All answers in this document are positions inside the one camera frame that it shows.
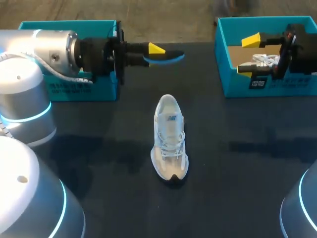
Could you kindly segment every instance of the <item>white cable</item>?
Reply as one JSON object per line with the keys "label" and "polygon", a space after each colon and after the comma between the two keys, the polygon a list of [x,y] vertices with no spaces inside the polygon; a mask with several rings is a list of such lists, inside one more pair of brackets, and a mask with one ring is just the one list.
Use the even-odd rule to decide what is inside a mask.
{"label": "white cable", "polygon": [[10,138],[13,138],[13,135],[11,134],[11,132],[5,127],[5,125],[3,124],[3,121],[0,118],[0,129],[4,132],[4,135]]}
{"label": "white cable", "polygon": [[252,59],[255,62],[262,62],[265,66],[272,67],[273,65],[277,65],[279,62],[280,56],[277,55],[253,55]]}

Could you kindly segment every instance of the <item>sneaker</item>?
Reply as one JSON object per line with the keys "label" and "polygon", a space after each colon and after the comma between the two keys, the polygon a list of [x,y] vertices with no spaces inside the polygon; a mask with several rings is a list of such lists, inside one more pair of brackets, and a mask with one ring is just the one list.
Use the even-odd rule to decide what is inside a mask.
{"label": "sneaker", "polygon": [[155,111],[151,159],[163,180],[179,181],[187,174],[184,117],[172,95],[162,96]]}
{"label": "sneaker", "polygon": [[253,55],[252,61],[253,62],[246,62],[242,63],[239,66],[249,66],[249,65],[256,65],[256,66],[269,66],[272,67],[273,65],[278,65],[280,56],[277,55]]}

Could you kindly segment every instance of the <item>screw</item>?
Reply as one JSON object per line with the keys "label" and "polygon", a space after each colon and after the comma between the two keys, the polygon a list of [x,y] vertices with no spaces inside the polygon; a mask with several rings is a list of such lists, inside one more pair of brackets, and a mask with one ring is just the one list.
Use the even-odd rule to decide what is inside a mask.
{"label": "screw", "polygon": [[59,61],[59,55],[58,54],[52,54],[52,60],[53,61]]}

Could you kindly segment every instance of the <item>concrete floor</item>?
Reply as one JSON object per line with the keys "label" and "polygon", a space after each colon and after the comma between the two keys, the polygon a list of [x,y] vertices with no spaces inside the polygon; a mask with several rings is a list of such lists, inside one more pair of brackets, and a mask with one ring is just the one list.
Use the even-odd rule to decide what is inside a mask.
{"label": "concrete floor", "polygon": [[[261,0],[252,15],[311,15],[316,0]],[[212,0],[0,0],[0,28],[31,20],[117,19],[127,41],[212,40]]]}

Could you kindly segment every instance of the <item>dark table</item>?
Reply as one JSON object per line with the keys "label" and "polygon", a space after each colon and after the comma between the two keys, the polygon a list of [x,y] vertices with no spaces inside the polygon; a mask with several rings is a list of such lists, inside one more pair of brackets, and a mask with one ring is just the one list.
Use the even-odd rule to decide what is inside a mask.
{"label": "dark table", "polygon": [[[169,44],[182,63],[126,71],[112,103],[55,103],[57,137],[37,151],[81,201],[87,238],[281,238],[281,202],[317,154],[317,98],[225,99],[213,44]],[[181,187],[153,168],[163,94],[186,122]]]}

